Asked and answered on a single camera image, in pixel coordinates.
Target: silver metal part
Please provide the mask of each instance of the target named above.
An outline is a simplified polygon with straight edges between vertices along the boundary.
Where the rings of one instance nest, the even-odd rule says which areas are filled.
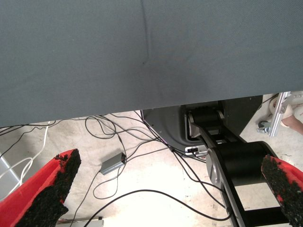
[[[207,155],[207,148],[205,145],[186,147],[185,154],[186,155],[194,154],[194,156],[196,157],[204,157]]]
[[[102,163],[100,173],[103,175],[108,174],[112,172],[113,170],[122,167],[125,165],[126,162],[126,156],[124,153],[119,153],[109,160],[106,160],[105,162]]]
[[[263,127],[258,128],[257,132],[260,132],[260,133],[263,133],[263,134],[268,133],[271,123],[270,122],[262,122],[262,125],[263,125]]]
[[[199,128],[191,124],[194,122],[193,115],[191,113],[189,113],[187,116],[188,116],[187,120],[188,120],[190,137],[196,138],[196,137],[200,136],[201,134],[200,134]]]
[[[290,91],[279,93],[278,100],[276,102],[276,109],[275,109],[275,112],[273,115],[271,125],[268,130],[269,137],[276,136],[278,126],[282,120],[282,115],[283,115],[283,113],[285,113],[287,105],[292,100],[291,98],[288,99],[287,98],[288,96],[290,96]]]

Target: skin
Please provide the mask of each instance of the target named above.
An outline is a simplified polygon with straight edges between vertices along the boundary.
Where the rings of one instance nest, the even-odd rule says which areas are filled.
[[[284,118],[282,122],[292,130],[295,130],[301,135],[303,135],[303,123],[296,119],[294,115]]]

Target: concrete floor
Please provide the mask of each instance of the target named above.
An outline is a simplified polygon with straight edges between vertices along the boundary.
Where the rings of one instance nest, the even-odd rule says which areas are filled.
[[[300,134],[283,127],[279,127],[277,137],[271,139],[268,135],[257,133],[257,123],[268,114],[267,102],[256,112],[241,136],[246,141],[263,140],[267,142],[281,159],[290,162],[302,170],[301,147],[303,146],[303,137]],[[118,113],[117,115],[138,118],[134,112]],[[139,122],[125,118],[115,118],[113,116],[109,116],[109,118],[126,129],[140,127],[140,130],[145,130],[144,125]],[[95,121],[89,121],[89,128],[96,135],[102,135],[99,125]],[[23,127],[18,131],[0,137],[1,151],[6,150],[23,132],[28,130],[30,130],[30,127]],[[44,129],[36,129],[32,133],[26,134],[22,140],[7,153],[5,158],[9,163],[15,163],[16,160],[32,157],[41,148],[43,136]],[[127,133],[121,133],[121,139],[125,144],[128,154],[141,142]],[[164,147],[165,146],[159,142],[150,142],[142,145],[137,154],[144,154]],[[69,208],[69,212],[62,218],[66,219],[73,217],[93,176],[100,169],[102,161],[123,150],[117,136],[110,140],[96,139],[87,133],[83,121],[63,121],[49,129],[45,149],[35,160],[29,174],[33,174],[56,154],[72,148],[79,149],[82,164],[65,202],[65,206]],[[200,176],[201,180],[209,182],[204,164],[192,159],[187,159],[187,161]],[[15,169],[18,175],[23,166],[24,165],[20,165]],[[92,188],[115,175],[116,171],[106,176],[98,174]],[[208,188],[209,191],[221,201],[219,193],[212,187],[208,186]],[[116,181],[114,180],[99,187],[97,189],[97,195],[106,197],[111,195],[115,189]],[[124,172],[119,177],[119,187],[116,196],[138,189],[163,191],[210,216],[217,218],[226,216],[226,212],[213,202],[201,188],[201,185],[188,179],[168,149],[136,158],[127,164]],[[265,184],[258,184],[253,187],[241,186],[237,187],[237,191],[245,209],[251,210],[277,206],[274,196]],[[78,211],[77,218],[88,219],[110,200],[111,199],[97,200],[93,197],[92,190],[90,190],[86,200]],[[149,192],[141,192],[122,198],[100,212],[99,216],[104,218],[105,227],[141,227],[142,225],[145,227],[230,226],[229,221],[216,222],[208,220],[169,198]]]

